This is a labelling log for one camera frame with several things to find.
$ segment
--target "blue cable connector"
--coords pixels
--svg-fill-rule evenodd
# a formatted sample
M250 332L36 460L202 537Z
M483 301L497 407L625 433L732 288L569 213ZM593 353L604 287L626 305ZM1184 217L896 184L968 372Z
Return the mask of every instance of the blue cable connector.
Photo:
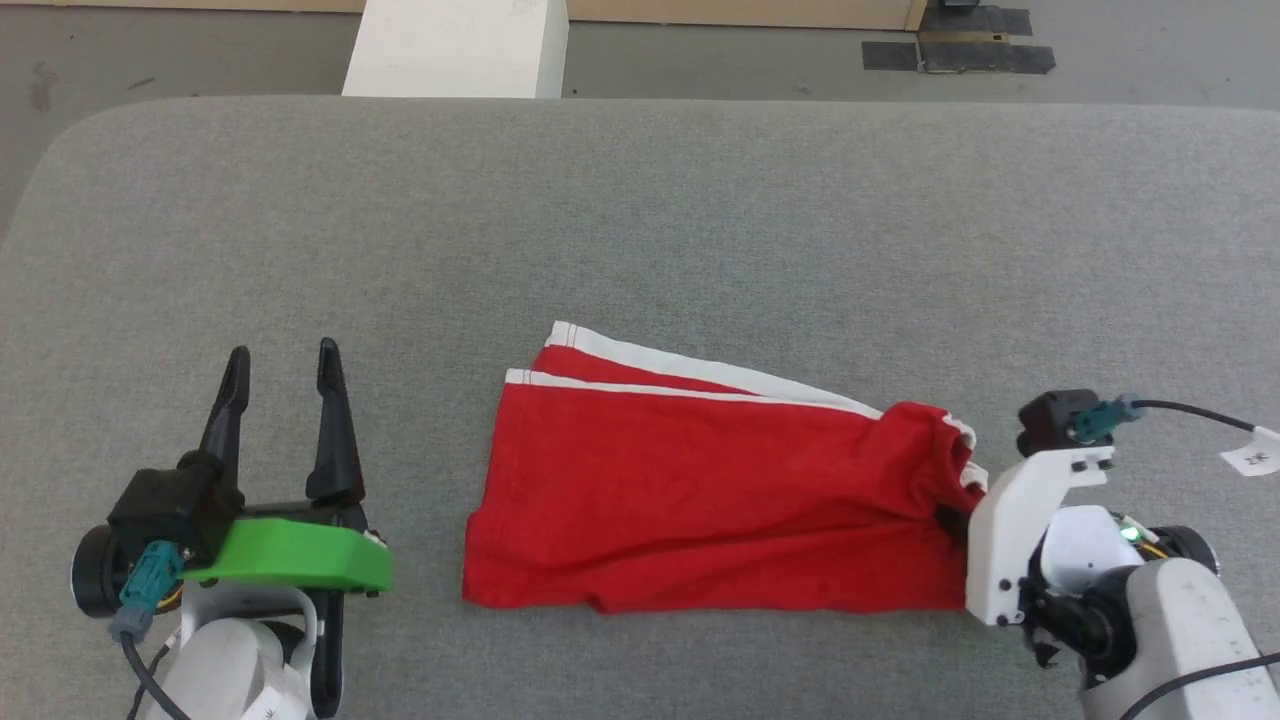
M177 543L152 541L147 544L120 591L120 609L108 626L111 639L120 642L120 635L128 634L142 642L151 629L156 606L173 589L182 568L182 550Z
M1134 407L1140 400L1126 392L1111 402L1103 402L1093 410L1085 410L1071 423L1071 439L1085 445L1097 442L1115 430L1121 423L1134 423L1147 415L1146 407Z

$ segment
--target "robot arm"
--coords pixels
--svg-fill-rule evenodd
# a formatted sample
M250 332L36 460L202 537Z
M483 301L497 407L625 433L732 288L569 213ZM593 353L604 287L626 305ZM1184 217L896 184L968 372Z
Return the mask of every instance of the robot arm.
M72 562L77 605L111 618L113 637L156 698L150 720L333 717L344 598L390 589L390 553L360 506L365 483L337 343L320 343L320 439L306 501L244 505L237 470L248 382L248 350L238 347L200 448L174 470L140 470ZM178 607L178 657L160 687L136 643L155 614ZM298 616L302 628L283 620ZM142 689L129 717L141 698Z
M1198 534L1121 527L1100 506L1060 507L1070 489L1106 483L1110 430L1140 416L1107 406L1069 391L1019 414L1028 457L970 520L968 610L988 625L1020 625L1042 666L1057 646L1074 651L1089 720L1132 720L1148 705L1143 720L1280 717L1263 667L1280 656L1260 657ZM1132 538L1158 544L1143 542L1144 556Z

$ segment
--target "white stripe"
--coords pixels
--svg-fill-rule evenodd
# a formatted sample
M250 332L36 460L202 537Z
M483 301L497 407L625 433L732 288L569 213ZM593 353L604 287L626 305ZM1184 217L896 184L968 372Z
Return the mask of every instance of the white stripe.
M694 380L722 384L726 387L753 392L756 396L781 400L783 402L791 402L797 405L814 405L820 407L838 407L841 410L856 413L859 415L870 418L873 420L878 420L884 415L883 413L869 405L864 405L850 397L819 389L813 386L806 386L804 383L797 383L795 380L788 380L786 378L780 378L777 375L771 375L768 373L762 373L759 370L751 370L750 368L740 368L737 365L716 363L713 360L699 360L698 357L687 357L685 355L677 355L675 352L664 352L662 350L654 350L652 347L645 347L643 345L635 345L631 342L623 342L621 340L613 340L589 328L575 325L573 323L566 323L564 320L556 320L552 324L552 333L550 336L547 337L547 342L544 343L544 346L571 347L580 352L591 355L593 357L600 357L602 360L609 360L620 365L627 365L628 368L648 370L650 373L658 373L660 375L673 375L677 378L687 378ZM648 387L648 386L628 386L628 387ZM645 391L639 389L630 392L645 392ZM650 393L650 395L667 395L667 393ZM718 397L724 393L707 393L707 395ZM951 416L951 414L947 414L947 416L943 418L943 421L960 430L963 442L969 450L973 450L977 446L978 436L977 433L974 433L973 428L961 423L960 420L956 420L955 418ZM960 477L960 482L965 486L977 484L980 486L983 489L987 489L987 470L982 469L980 466L973 462L969 462L968 465L965 465L964 473Z
M664 395L668 397L700 397L721 402L754 402L760 405L792 405L797 407L822 407L823 410L838 410L851 415L865 416L861 413L850 410L840 405L827 405L824 402L804 402L800 400L787 400L785 397L768 397L763 395L741 395L737 392L705 392L700 389L685 389L678 387L662 386L634 386L623 383L593 383L576 378L562 378L538 370L507 370L507 384L563 387L570 389L594 389L599 392L626 392L632 395Z

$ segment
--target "white label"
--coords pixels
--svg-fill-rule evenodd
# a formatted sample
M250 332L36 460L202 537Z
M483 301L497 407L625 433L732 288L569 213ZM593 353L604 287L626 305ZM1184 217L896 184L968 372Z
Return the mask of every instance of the white label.
M1280 470L1280 454L1271 450L1270 443L1253 441L1239 450L1222 454L1235 471L1245 478L1270 475Z

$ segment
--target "red cloth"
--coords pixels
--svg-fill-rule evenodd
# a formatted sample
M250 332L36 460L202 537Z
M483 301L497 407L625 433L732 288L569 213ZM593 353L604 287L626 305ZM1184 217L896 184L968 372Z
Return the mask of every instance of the red cloth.
M936 515L966 516L982 491L961 482L970 448L945 410L876 419L556 345L534 368L503 389L466 600L964 609L964 548Z

